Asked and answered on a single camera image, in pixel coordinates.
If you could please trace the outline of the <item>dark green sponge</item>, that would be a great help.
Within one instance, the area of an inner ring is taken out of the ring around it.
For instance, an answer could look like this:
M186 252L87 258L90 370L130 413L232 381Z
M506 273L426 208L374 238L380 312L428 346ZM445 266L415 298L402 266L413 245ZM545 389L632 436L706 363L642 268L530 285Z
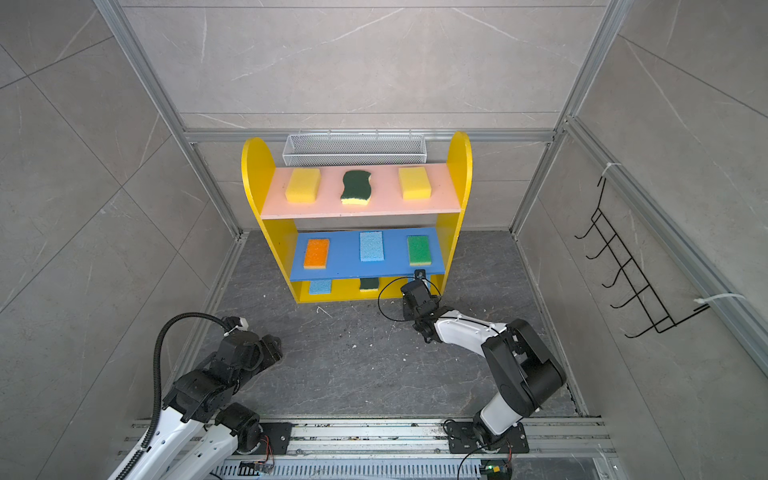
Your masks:
M368 205L372 196L371 173L365 170L350 170L343 175L343 191L340 201L343 205Z
M359 290L363 292L378 291L380 288L380 279L377 277L361 278L359 280Z

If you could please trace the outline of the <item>bright green sponge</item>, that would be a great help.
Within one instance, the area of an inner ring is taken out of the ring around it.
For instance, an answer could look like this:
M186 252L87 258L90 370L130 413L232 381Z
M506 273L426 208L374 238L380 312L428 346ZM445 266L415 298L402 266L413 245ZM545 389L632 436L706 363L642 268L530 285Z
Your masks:
M432 264L430 239L427 235L408 236L407 252L410 266L428 266Z

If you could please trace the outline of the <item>blue sponge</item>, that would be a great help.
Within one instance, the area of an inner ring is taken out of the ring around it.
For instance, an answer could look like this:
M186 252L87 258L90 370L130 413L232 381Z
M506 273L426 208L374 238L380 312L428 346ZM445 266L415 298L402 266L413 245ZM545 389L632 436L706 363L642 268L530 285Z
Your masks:
M359 242L361 262L380 262L385 259L382 231L361 232Z
M332 292L332 280L312 280L309 283L310 295L329 295Z

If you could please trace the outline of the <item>orange sponge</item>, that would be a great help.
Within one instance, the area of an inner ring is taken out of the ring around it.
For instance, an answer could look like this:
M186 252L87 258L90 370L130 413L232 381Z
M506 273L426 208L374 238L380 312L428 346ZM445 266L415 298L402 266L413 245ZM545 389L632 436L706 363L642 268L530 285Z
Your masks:
M327 268L330 240L328 238L310 238L307 242L303 268L321 270Z

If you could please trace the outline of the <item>yellow sponge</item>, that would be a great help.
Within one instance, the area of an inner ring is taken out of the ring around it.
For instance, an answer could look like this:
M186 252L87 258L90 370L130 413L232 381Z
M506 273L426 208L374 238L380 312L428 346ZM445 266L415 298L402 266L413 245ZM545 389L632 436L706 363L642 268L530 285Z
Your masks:
M285 189L289 204L313 204L317 200L322 173L319 168L293 169Z
M398 178L404 201L421 201L431 198L432 187L425 167L400 168Z

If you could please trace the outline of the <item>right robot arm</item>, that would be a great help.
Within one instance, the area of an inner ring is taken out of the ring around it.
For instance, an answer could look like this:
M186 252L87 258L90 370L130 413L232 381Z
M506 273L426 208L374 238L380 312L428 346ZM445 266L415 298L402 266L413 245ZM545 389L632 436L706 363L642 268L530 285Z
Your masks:
M497 393L473 418L480 444L499 441L565 385L565 370L527 321L483 321L442 306L425 279L408 282L401 293L404 320L427 343L459 346L486 360Z

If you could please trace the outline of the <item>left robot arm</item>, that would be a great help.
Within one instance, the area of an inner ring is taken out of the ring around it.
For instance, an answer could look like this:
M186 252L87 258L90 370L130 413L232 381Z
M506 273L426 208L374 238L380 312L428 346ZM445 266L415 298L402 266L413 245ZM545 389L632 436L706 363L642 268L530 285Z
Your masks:
M203 479L234 453L266 445L259 415L232 400L283 358L282 342L242 329L177 379L160 410L112 479Z

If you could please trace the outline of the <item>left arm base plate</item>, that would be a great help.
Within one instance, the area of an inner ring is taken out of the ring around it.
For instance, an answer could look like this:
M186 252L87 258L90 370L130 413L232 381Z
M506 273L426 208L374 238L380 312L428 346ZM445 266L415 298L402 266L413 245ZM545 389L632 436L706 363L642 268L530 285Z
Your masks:
M261 423L261 438L259 444L253 450L252 455L264 457L266 447L270 446L271 453L281 456L286 455L291 439L293 424L290 422Z

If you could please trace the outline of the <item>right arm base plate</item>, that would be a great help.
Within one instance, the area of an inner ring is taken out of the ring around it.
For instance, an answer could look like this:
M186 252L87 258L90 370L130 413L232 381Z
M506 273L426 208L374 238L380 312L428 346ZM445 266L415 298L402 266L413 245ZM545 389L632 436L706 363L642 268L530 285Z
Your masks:
M492 434L481 423L473 421L446 419L441 426L452 454L466 454L477 448L511 454L530 452L527 434L521 423L513 425L501 435Z

